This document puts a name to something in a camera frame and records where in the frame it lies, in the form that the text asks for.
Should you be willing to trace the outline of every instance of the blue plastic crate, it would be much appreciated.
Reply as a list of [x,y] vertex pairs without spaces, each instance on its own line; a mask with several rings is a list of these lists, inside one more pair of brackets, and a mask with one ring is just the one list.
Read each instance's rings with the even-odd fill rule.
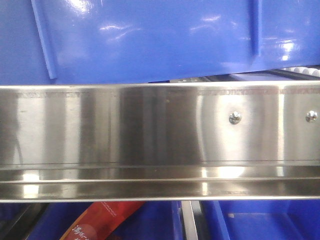
[[[51,203],[28,240],[57,240],[91,203]],[[179,201],[146,202],[110,239],[183,240]]]
[[2,0],[0,84],[146,83],[320,64],[319,0]]
[[319,240],[320,200],[204,201],[212,240]]

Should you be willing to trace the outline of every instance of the red package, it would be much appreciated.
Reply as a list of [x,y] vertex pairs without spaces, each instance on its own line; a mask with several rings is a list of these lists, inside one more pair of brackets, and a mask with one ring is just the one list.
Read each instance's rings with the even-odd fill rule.
[[99,201],[92,203],[60,240],[105,240],[143,201]]

